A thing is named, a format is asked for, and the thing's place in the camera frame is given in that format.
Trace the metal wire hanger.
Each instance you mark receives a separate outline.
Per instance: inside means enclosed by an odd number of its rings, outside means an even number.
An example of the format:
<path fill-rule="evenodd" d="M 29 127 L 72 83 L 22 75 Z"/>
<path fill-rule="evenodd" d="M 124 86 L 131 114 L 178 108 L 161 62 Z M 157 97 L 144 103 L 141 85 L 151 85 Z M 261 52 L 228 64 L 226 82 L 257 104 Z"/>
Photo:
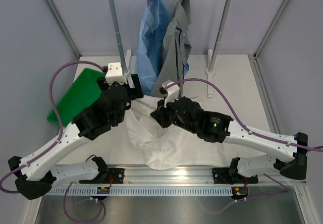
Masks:
<path fill-rule="evenodd" d="M 143 117 L 151 119 L 150 114 L 155 110 L 156 108 L 153 105 L 141 100 L 132 101 L 131 111 L 137 119 Z"/>

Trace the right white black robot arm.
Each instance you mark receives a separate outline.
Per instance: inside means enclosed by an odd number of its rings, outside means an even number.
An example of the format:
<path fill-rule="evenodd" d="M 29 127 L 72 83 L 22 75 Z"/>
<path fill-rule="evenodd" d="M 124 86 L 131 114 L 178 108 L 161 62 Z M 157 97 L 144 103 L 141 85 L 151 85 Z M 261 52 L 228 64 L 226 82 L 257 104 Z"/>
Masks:
<path fill-rule="evenodd" d="M 308 136 L 304 133 L 279 135 L 240 125 L 231 116 L 203 110 L 199 103 L 187 97 L 173 102 L 159 100 L 150 116 L 162 128 L 174 125 L 206 142 L 225 142 L 263 152 L 261 156 L 233 158 L 228 170 L 233 182 L 269 173 L 293 180 L 306 178 Z"/>

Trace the white shirt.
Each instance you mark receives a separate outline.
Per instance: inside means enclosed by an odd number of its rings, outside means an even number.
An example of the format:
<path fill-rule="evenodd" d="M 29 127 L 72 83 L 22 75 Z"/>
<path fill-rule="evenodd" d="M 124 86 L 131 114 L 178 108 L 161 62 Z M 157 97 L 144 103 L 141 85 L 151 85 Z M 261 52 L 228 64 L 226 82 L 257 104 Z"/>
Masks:
<path fill-rule="evenodd" d="M 137 99 L 156 108 L 158 99 L 145 96 Z M 226 167 L 238 157 L 235 146 L 209 143 L 176 126 L 161 128 L 151 117 L 137 119 L 131 109 L 125 123 L 130 143 L 143 151 L 144 162 L 154 170 L 167 170 L 181 165 L 211 165 Z"/>

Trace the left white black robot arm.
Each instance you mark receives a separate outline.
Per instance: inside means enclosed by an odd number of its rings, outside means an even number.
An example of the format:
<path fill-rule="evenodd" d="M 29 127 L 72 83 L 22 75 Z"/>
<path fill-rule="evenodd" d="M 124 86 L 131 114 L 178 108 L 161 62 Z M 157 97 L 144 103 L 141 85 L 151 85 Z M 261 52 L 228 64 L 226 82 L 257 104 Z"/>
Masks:
<path fill-rule="evenodd" d="M 143 98 L 136 74 L 131 76 L 134 86 L 97 79 L 101 89 L 99 98 L 74 116 L 61 135 L 27 157 L 13 156 L 8 160 L 14 172 L 17 192 L 29 200 L 37 199 L 61 184 L 100 184 L 109 176 L 109 168 L 102 157 L 95 156 L 83 163 L 59 165 L 68 154 L 90 143 L 124 121 L 131 102 Z"/>

